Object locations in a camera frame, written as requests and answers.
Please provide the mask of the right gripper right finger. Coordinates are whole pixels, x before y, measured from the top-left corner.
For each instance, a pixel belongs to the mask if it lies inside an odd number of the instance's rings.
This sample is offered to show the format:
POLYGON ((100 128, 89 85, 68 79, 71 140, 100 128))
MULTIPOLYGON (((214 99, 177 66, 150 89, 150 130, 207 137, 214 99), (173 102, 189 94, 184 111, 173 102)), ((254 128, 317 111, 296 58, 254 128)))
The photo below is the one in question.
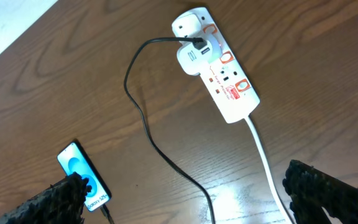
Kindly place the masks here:
POLYGON ((282 184, 296 223, 330 223, 332 217, 358 224, 358 188, 298 160, 290 161, 282 184))

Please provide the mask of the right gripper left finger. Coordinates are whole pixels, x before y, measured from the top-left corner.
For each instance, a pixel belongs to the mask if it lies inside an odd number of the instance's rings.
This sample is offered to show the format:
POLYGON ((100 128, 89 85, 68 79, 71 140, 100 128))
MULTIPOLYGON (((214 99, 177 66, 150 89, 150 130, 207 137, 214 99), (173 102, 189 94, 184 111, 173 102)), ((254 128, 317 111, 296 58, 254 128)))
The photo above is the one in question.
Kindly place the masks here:
POLYGON ((0 224, 83 224, 89 179, 76 172, 0 217, 0 224))

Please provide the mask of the blue Galaxy smartphone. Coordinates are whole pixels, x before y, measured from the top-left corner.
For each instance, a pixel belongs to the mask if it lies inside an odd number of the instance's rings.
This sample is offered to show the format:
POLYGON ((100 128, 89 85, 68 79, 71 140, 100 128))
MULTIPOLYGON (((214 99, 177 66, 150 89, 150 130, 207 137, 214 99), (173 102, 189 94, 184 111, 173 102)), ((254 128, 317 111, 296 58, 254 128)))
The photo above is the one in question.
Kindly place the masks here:
POLYGON ((76 172, 82 179, 88 179, 91 191, 85 197, 85 207, 89 212, 101 208, 111 199, 111 191, 97 171, 79 140, 74 139, 57 155, 57 161, 67 175, 76 172))

